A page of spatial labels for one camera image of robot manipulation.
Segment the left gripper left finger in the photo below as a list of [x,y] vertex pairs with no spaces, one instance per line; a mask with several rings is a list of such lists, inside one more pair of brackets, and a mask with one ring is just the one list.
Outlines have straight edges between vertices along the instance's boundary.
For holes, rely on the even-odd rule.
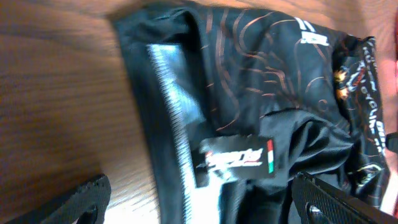
[[110,196],[109,179],[99,174],[6,224],[103,224]]

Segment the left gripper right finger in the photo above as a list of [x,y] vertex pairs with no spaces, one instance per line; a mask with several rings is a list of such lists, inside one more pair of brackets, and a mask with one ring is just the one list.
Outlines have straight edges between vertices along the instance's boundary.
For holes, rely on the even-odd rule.
[[304,224],[397,224],[396,218],[308,173],[293,179],[292,198]]

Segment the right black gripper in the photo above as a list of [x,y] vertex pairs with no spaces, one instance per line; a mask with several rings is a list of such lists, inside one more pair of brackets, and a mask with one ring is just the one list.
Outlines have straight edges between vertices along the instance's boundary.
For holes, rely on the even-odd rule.
[[398,132],[389,133],[386,136],[386,144],[388,150],[398,153]]

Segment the black shirt with orange lines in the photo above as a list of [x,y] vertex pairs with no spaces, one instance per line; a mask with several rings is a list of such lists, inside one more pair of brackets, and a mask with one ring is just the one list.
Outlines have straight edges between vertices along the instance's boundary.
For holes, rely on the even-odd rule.
[[162,223],[299,223],[314,175],[379,209],[376,41],[269,9],[153,3],[113,22]]

